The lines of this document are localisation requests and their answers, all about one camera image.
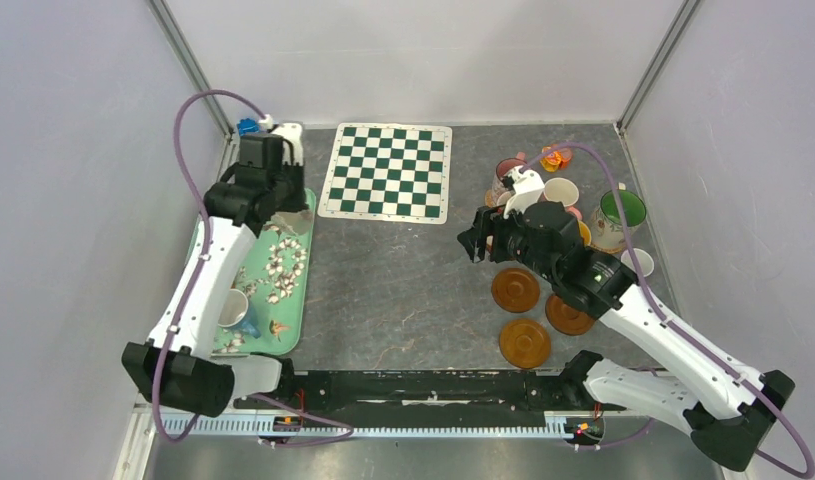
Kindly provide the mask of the woven rattan coaster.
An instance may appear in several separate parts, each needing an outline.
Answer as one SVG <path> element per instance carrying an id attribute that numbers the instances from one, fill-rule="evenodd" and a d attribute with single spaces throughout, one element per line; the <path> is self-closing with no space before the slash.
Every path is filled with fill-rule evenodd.
<path id="1" fill-rule="evenodd" d="M 484 202 L 485 202 L 485 205 L 487 207 L 492 208 L 492 207 L 496 206 L 495 200 L 494 200 L 494 197 L 493 197 L 493 193 L 492 193 L 491 190 L 486 191 L 485 196 L 484 196 Z"/>

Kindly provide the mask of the yellow interior mug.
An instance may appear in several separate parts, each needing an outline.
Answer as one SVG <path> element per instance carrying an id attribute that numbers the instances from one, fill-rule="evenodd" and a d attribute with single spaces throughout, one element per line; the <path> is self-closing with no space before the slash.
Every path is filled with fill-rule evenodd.
<path id="1" fill-rule="evenodd" d="M 583 221 L 578 222 L 578 227 L 583 244 L 585 246 L 590 246 L 592 242 L 592 234 L 589 227 Z"/>

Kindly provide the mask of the pink mug cream interior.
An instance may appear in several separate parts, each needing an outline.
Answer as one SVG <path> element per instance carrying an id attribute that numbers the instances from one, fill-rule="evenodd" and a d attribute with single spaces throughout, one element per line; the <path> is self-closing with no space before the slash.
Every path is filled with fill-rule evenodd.
<path id="1" fill-rule="evenodd" d="M 571 213 L 577 220 L 581 221 L 583 216 L 576 208 L 580 198 L 580 192 L 574 182 L 562 177 L 554 177 L 546 181 L 542 200 L 560 203 L 567 213 Z"/>

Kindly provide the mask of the pink ghost pattern mug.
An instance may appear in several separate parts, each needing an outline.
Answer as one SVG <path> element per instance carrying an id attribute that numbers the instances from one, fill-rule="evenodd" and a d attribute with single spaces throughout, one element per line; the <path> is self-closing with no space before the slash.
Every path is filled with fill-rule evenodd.
<path id="1" fill-rule="evenodd" d="M 525 164 L 526 161 L 524 160 L 524 153 L 520 152 L 516 157 L 501 160 L 496 165 L 494 177 L 491 182 L 491 186 L 488 189 L 492 191 L 496 205 L 499 204 L 499 199 L 503 196 L 503 194 L 507 192 L 504 179 L 506 178 L 508 172 L 515 167 L 520 167 Z"/>

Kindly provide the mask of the green interior cartoon mug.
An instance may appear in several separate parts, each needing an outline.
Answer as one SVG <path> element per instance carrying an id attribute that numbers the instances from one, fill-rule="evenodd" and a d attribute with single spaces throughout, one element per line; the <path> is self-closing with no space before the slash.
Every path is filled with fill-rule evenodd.
<path id="1" fill-rule="evenodd" d="M 609 254 L 624 251 L 634 232 L 647 218 L 647 206 L 636 193 L 618 189 L 621 204 L 616 202 L 612 191 L 606 192 L 587 225 L 591 231 L 591 246 Z"/>

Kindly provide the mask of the brown wooden ridged coaster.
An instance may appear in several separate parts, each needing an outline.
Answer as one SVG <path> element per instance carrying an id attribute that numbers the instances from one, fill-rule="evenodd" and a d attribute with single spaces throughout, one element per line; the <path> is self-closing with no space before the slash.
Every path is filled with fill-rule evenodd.
<path id="1" fill-rule="evenodd" d="M 548 331 L 529 318 L 519 318 L 505 324 L 499 333 L 498 345 L 504 359 L 520 369 L 542 366 L 552 351 Z"/>
<path id="2" fill-rule="evenodd" d="M 550 325 L 558 332 L 568 336 L 583 335 L 595 325 L 592 317 L 571 308 L 556 294 L 552 294 L 547 299 L 545 313 Z"/>

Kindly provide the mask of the grey white mug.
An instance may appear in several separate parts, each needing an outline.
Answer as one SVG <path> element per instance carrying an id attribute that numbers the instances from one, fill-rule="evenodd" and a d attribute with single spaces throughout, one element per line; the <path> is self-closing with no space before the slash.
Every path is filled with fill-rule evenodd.
<path id="1" fill-rule="evenodd" d="M 644 249 L 633 248 L 625 250 L 620 256 L 621 262 L 633 269 L 644 278 L 649 277 L 655 270 L 654 258 Z"/>

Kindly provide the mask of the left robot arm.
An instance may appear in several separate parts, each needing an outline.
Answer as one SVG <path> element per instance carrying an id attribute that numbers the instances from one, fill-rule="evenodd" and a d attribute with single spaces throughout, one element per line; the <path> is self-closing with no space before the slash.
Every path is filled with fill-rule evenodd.
<path id="1" fill-rule="evenodd" d="M 216 417 L 235 399 L 260 394 L 289 405 L 296 379 L 267 354 L 211 360 L 212 342 L 237 271 L 276 213 L 308 207 L 303 129 L 285 123 L 249 133 L 238 160 L 204 194 L 194 245 L 175 292 L 147 340 L 126 344 L 121 361 L 140 394 L 156 409 Z"/>

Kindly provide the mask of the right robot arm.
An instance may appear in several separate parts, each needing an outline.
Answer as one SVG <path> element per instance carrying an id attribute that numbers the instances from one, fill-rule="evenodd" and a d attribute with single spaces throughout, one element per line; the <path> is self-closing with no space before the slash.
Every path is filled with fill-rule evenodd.
<path id="1" fill-rule="evenodd" d="M 564 370 L 563 400 L 635 410 L 686 434 L 706 457 L 745 470 L 775 424 L 805 446 L 782 409 L 795 383 L 779 370 L 750 367 L 704 338 L 667 308 L 629 267 L 584 244 L 575 217 L 556 202 L 524 212 L 481 207 L 458 242 L 474 262 L 516 261 L 547 280 L 554 294 L 631 340 L 665 367 L 671 380 L 623 368 L 582 351 Z"/>

